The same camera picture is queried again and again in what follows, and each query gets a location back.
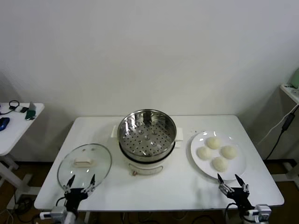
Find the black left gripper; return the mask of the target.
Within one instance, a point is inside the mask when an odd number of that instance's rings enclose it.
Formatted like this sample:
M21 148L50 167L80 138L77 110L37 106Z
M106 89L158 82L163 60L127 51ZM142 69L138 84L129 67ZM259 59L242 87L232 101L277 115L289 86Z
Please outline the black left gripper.
M77 211L81 201L88 198L88 194L91 194L95 189L95 174L92 176L90 184L86 188L74 188L71 189L75 175L73 175L68 182L63 185L64 196L66 199L66 210Z

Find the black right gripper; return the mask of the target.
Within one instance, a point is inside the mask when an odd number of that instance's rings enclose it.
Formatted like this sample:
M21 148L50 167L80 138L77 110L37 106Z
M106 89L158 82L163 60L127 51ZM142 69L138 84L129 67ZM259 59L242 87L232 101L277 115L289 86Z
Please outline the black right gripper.
M241 186L240 188L231 188L224 182L219 174L217 174L217 177L220 191L223 194L228 194L228 198L234 200L239 211L248 211L254 208L248 200L249 185L246 184L241 177L235 174L236 180Z

